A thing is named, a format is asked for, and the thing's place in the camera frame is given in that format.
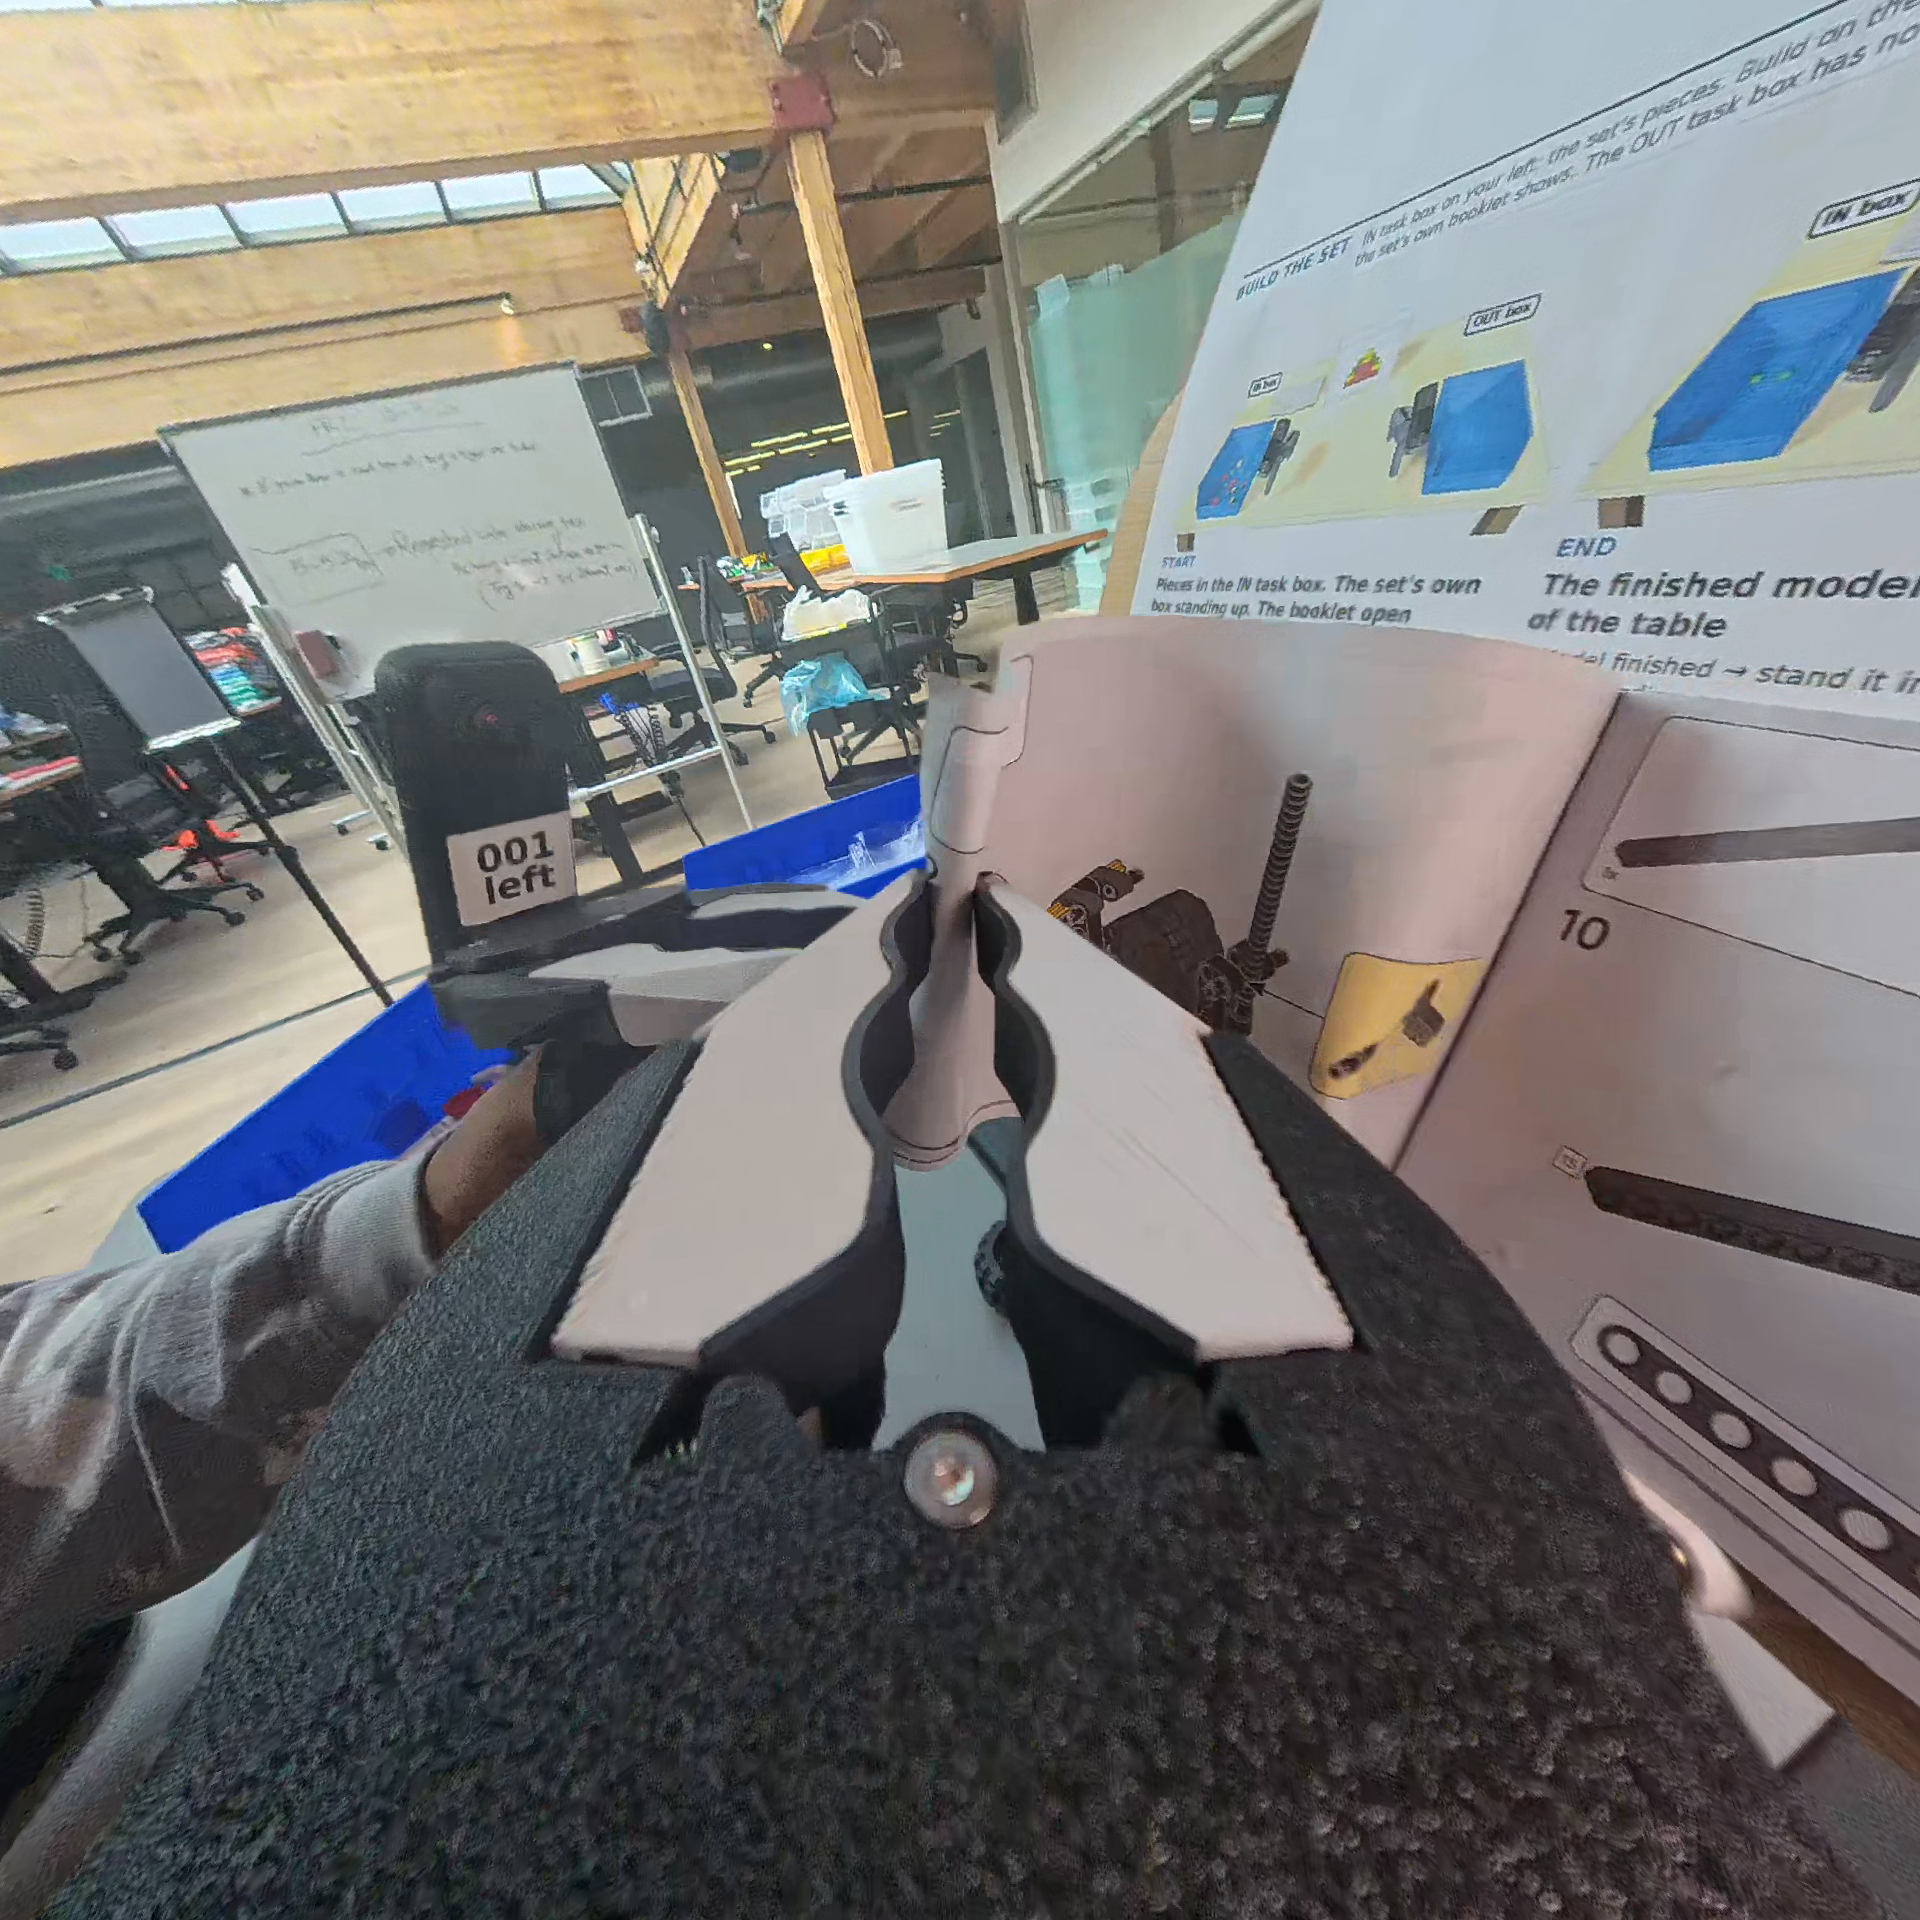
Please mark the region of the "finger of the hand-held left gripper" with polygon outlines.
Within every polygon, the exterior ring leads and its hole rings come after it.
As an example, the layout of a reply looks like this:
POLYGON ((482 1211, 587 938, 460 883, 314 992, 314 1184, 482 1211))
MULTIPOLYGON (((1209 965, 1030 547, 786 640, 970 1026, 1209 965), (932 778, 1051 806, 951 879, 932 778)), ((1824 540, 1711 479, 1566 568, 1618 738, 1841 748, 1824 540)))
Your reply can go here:
POLYGON ((660 920, 671 952, 800 951, 870 906, 865 895, 830 887, 755 884, 686 891, 660 920))
POLYGON ((529 973, 543 988, 587 988, 607 1003, 615 1035, 632 1046, 696 1037, 802 948, 664 948, 620 944, 529 973))

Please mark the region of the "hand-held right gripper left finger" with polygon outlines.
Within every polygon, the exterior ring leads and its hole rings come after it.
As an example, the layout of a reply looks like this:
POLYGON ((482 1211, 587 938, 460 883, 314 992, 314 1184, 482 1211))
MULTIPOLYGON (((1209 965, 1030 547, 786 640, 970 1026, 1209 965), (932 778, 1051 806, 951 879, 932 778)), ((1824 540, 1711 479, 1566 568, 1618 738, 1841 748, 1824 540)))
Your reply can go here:
POLYGON ((671 1075, 554 1327, 577 1362, 881 1364, 905 1291, 884 1111, 912 1063, 929 870, 857 898, 671 1075))

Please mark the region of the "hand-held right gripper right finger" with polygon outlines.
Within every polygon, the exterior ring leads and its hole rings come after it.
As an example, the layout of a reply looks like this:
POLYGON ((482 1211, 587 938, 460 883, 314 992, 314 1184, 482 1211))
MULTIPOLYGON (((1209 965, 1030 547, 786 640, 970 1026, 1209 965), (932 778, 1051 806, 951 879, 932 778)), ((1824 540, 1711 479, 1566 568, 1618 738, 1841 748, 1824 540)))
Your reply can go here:
POLYGON ((1209 1042, 1011 883, 977 887, 1015 1247, 1198 1362, 1345 1354, 1354 1323, 1209 1042))

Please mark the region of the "building instruction booklet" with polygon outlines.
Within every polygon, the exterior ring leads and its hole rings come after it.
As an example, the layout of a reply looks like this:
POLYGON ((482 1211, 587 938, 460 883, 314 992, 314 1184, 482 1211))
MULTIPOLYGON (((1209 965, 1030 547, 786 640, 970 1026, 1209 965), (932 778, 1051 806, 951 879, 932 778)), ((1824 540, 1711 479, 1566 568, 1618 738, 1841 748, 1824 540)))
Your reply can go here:
POLYGON ((897 1104, 1012 1111, 975 890, 1225 1015, 1475 1247, 1624 1462, 1915 1692, 1915 722, 1439 631, 1070 616, 931 695, 897 1104))

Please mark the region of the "person's left forearm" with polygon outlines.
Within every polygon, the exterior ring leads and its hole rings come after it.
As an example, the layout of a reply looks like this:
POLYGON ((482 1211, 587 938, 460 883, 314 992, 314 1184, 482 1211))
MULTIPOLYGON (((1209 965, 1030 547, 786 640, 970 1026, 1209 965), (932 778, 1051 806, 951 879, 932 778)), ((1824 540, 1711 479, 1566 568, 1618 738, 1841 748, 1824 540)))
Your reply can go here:
POLYGON ((196 1587, 256 1535, 435 1272, 423 1165, 348 1167, 179 1252, 4 1290, 4 1663, 196 1587))

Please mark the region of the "person's left hand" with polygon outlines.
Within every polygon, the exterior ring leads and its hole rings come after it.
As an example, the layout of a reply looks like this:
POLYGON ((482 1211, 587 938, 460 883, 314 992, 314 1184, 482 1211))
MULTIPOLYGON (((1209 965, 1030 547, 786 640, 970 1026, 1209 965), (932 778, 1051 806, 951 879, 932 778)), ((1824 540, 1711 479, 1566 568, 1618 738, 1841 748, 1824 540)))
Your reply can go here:
POLYGON ((545 1155, 537 1122, 543 1046, 504 1069, 423 1157, 418 1216, 435 1259, 468 1235, 545 1155))

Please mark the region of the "clear plastic bags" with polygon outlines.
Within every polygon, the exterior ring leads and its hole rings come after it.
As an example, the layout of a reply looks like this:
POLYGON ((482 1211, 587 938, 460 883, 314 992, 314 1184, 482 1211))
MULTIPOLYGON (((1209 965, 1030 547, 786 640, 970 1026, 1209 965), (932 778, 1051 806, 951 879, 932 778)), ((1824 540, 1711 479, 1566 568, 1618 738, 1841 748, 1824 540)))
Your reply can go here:
POLYGON ((881 823, 855 831, 849 848, 814 874, 814 883, 841 894, 872 895, 923 864, 927 838, 919 818, 881 823))

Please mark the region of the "blue plastic bag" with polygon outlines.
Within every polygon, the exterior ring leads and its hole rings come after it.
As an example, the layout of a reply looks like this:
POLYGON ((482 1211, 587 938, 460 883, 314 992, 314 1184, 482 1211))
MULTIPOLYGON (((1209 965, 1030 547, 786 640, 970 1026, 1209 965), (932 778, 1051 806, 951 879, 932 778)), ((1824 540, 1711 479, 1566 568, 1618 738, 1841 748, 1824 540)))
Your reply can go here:
POLYGON ((811 730, 819 714, 841 714, 874 700, 874 688, 847 652, 796 659, 779 676, 779 702, 794 735, 811 730))

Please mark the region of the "whiteboard on stand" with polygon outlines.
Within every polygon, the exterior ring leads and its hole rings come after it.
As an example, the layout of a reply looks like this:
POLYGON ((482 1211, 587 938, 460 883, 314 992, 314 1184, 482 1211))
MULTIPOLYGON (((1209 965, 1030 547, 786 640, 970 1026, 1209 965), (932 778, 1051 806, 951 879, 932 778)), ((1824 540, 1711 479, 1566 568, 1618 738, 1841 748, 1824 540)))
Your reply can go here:
POLYGON ((730 762, 657 532, 624 510, 575 362, 167 422, 158 439, 312 717, 370 696, 406 645, 511 640, 545 656, 664 616, 712 746, 584 778, 577 797, 730 762))

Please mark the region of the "screen on black tripod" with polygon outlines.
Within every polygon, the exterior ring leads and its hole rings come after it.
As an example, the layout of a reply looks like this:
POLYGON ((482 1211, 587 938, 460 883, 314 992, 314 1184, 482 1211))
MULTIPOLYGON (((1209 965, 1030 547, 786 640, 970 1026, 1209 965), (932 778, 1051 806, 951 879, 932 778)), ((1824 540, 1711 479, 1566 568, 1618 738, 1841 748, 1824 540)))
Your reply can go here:
POLYGON ((329 938, 353 963, 379 1006, 393 1006, 393 992, 372 970, 334 912, 321 887, 310 878, 299 850, 283 842, 263 806, 256 782, 233 757, 231 738, 244 724, 204 660, 160 616, 146 589, 94 595, 36 615, 36 621, 63 638, 88 670, 108 688, 116 706, 140 734, 148 758, 172 762, 179 750, 206 750, 240 800, 256 836, 278 856, 299 894, 318 912, 329 938))

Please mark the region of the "blue plastic bin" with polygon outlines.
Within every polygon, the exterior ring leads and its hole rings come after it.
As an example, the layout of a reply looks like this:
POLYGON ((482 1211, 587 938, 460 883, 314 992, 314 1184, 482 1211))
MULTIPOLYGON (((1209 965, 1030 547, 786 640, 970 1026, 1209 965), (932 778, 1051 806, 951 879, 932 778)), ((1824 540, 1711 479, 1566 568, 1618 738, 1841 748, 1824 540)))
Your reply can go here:
MULTIPOLYGON (((814 883, 855 831, 919 815, 914 774, 698 848, 681 869, 699 891, 814 883)), ((511 1055, 443 1024, 433 989, 415 988, 145 1194, 136 1211, 158 1251, 172 1254, 337 1170, 407 1155, 511 1055)))

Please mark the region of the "wooden top table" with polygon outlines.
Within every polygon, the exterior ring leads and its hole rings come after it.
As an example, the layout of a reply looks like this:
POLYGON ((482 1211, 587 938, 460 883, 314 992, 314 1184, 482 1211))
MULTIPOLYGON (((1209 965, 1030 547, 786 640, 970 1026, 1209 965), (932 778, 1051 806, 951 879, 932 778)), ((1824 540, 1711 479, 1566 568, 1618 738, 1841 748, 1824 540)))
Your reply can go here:
POLYGON ((947 548, 943 555, 905 566, 841 566, 832 583, 859 592, 904 587, 958 587, 958 586, 1011 586, 1015 589, 1015 621, 1031 627, 1041 621, 1035 576, 1043 568, 1058 568, 1076 552, 1097 550, 1108 541, 1108 531, 1043 538, 998 538, 947 548))

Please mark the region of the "white storage box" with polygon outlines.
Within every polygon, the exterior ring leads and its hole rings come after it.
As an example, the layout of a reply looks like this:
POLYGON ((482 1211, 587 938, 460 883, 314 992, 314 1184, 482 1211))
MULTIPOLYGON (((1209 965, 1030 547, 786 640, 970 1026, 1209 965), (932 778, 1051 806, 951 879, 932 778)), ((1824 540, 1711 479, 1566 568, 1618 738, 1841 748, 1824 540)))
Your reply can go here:
POLYGON ((830 482, 834 540, 862 578, 931 568, 950 552, 945 464, 923 459, 830 482))

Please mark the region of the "light wooden poster board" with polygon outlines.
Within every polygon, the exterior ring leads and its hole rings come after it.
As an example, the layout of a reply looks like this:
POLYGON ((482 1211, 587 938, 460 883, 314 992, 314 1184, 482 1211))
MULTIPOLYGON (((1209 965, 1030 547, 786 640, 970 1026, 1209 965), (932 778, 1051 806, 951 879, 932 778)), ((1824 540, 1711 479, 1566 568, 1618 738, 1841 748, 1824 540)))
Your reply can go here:
POLYGON ((1126 616, 1135 607, 1139 573, 1143 566, 1145 541, 1154 502, 1161 488, 1161 469, 1168 445, 1184 405, 1184 388, 1175 391, 1167 411, 1153 428, 1128 493, 1120 502, 1120 514, 1108 540, 1107 578, 1100 592, 1097 611, 1105 616, 1126 616))

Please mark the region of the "white instruction poster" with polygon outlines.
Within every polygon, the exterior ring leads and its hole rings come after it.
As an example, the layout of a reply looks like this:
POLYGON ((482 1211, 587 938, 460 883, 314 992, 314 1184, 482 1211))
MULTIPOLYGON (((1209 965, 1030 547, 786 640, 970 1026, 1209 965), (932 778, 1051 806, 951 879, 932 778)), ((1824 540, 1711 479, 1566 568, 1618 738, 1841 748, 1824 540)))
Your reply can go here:
POLYGON ((1915 714, 1919 4, 1323 4, 1135 607, 1915 714))

